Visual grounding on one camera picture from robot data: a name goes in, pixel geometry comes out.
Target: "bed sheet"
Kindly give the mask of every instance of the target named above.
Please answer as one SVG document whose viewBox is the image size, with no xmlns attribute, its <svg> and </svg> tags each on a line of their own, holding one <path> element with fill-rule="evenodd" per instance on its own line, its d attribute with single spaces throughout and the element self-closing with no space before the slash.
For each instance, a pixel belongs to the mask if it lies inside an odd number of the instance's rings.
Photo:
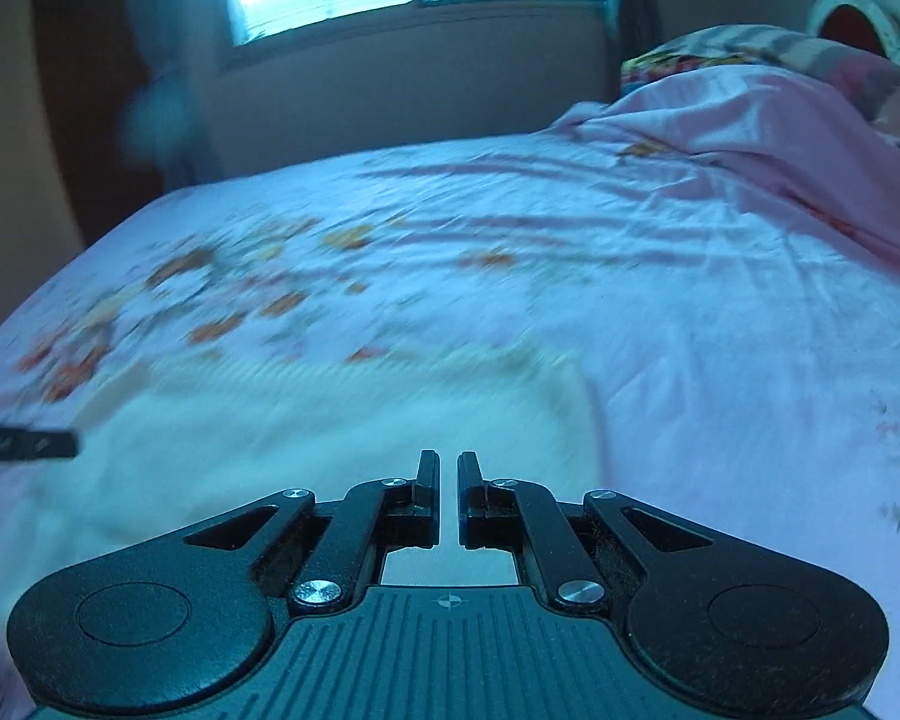
<svg viewBox="0 0 900 720">
<path fill-rule="evenodd" d="M 521 338 L 580 359 L 607 485 L 874 595 L 868 706 L 900 720 L 900 151 L 787 71 L 164 197 L 0 329 L 0 419 L 65 425 L 101 371 L 194 347 L 359 365 Z M 27 473 L 0 467 L 0 522 Z M 0 716 L 28 708 L 0 658 Z"/>
</svg>

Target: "window frame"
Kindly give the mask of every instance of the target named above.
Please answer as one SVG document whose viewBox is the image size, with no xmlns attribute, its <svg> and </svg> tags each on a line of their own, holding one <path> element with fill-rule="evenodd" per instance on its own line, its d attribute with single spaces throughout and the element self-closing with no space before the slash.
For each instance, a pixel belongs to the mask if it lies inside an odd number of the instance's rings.
<svg viewBox="0 0 900 720">
<path fill-rule="evenodd" d="M 444 11 L 439 10 L 446 5 L 458 7 L 447 8 Z M 218 67 L 221 71 L 237 70 L 275 56 L 378 33 L 382 30 L 413 28 L 441 20 L 511 15 L 514 6 L 520 7 L 520 10 L 525 11 L 527 15 L 535 11 L 542 13 L 554 6 L 601 10 L 605 8 L 605 4 L 588 0 L 413 0 L 406 4 L 374 8 L 308 23 L 235 45 L 228 0 L 213 0 L 212 16 L 215 22 Z"/>
</svg>

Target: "wrinkled fabric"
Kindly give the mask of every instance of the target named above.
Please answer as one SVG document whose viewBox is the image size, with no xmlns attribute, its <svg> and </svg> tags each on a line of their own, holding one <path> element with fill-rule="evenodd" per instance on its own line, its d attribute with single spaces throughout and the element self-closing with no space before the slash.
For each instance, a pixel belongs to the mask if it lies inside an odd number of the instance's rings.
<svg viewBox="0 0 900 720">
<path fill-rule="evenodd" d="M 533 135 L 171 194 L 0 329 L 0 419 L 67 424 L 112 367 L 185 349 L 519 338 L 581 360 L 612 487 L 874 596 L 868 707 L 900 720 L 900 149 L 812 79 L 711 68 Z M 0 469 L 0 523 L 26 474 Z"/>
<path fill-rule="evenodd" d="M 682 35 L 626 61 L 626 95 L 677 73 L 725 64 L 782 68 L 823 81 L 900 148 L 900 66 L 886 57 L 770 25 L 719 25 Z"/>
</svg>

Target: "orange flower print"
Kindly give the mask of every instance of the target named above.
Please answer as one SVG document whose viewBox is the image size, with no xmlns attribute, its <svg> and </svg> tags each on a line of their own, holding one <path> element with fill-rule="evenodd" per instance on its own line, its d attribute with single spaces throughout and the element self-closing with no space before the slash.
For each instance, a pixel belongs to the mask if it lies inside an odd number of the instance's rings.
<svg viewBox="0 0 900 720">
<path fill-rule="evenodd" d="M 303 303 L 306 299 L 306 293 L 289 293 L 288 295 L 284 295 L 283 298 L 274 300 L 274 302 L 269 304 L 269 306 L 266 306 L 260 314 L 264 317 L 282 317 L 283 314 L 290 311 L 290 309 L 298 307 L 298 305 Z"/>
<path fill-rule="evenodd" d="M 512 268 L 515 262 L 514 255 L 501 250 L 501 248 L 495 248 L 490 251 L 469 252 L 460 258 L 460 264 L 464 268 L 472 268 L 473 266 L 477 266 L 477 268 Z"/>
<path fill-rule="evenodd" d="M 845 221 L 837 218 L 835 215 L 831 215 L 826 213 L 826 211 L 821 211 L 817 208 L 813 203 L 807 202 L 802 197 L 798 197 L 796 194 L 788 194 L 789 199 L 794 201 L 797 205 L 802 206 L 803 210 L 806 210 L 813 218 L 816 218 L 818 221 L 822 221 L 824 224 L 829 225 L 834 230 L 839 232 L 841 235 L 846 235 L 848 238 L 853 238 L 856 234 L 856 227 L 852 224 L 846 223 Z"/>
<path fill-rule="evenodd" d="M 620 152 L 620 156 L 652 157 L 656 156 L 657 154 L 666 154 L 670 151 L 672 151 L 672 148 L 666 146 L 664 143 L 645 139 L 643 141 L 638 141 L 637 143 L 632 143 L 630 146 L 627 146 L 624 151 Z"/>
<path fill-rule="evenodd" d="M 346 362 L 360 362 L 361 360 L 375 360 L 378 357 L 383 357 L 386 354 L 386 349 L 381 349 L 376 346 L 361 346 L 357 351 L 351 354 L 348 358 L 346 358 Z"/>
<path fill-rule="evenodd" d="M 168 263 L 159 266 L 151 277 L 146 279 L 146 285 L 155 290 L 167 279 L 187 271 L 198 271 L 206 268 L 213 261 L 213 250 L 207 247 L 195 248 L 182 257 L 175 257 Z"/>
<path fill-rule="evenodd" d="M 50 383 L 44 392 L 44 400 L 47 403 L 66 400 L 78 386 L 86 384 L 97 374 L 101 361 L 109 353 L 109 344 L 98 343 L 79 362 L 65 362 L 60 365 L 50 377 Z"/>
<path fill-rule="evenodd" d="M 353 251 L 370 245 L 370 233 L 373 227 L 369 224 L 359 224 L 349 230 L 327 233 L 323 236 L 323 245 L 337 248 L 341 251 Z"/>
<path fill-rule="evenodd" d="M 20 362 L 17 362 L 17 370 L 20 370 L 22 373 L 33 370 L 40 365 L 41 362 L 50 357 L 50 352 L 52 351 L 53 343 L 43 343 L 40 346 L 37 346 L 34 351 L 21 357 Z"/>
<path fill-rule="evenodd" d="M 209 322 L 207 324 L 194 327 L 190 331 L 187 340 L 190 343 L 210 343 L 210 341 L 218 341 L 219 338 L 226 336 L 227 333 L 236 330 L 244 323 L 244 314 L 233 314 L 232 317 L 221 319 L 219 322 Z"/>
</svg>

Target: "bed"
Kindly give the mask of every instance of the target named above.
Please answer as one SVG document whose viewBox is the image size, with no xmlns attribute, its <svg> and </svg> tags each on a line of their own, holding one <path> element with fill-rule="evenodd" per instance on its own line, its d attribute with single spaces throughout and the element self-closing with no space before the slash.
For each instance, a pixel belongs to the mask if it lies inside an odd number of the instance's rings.
<svg viewBox="0 0 900 720">
<path fill-rule="evenodd" d="M 879 601 L 867 706 L 900 720 L 900 70 L 804 39 L 698 33 L 543 132 L 169 194 L 0 328 L 0 422 L 65 426 L 108 370 L 193 349 L 529 338 L 580 361 L 608 487 Z M 0 466 L 0 526 L 32 473 Z M 30 709 L 0 647 L 0 718 Z"/>
</svg>

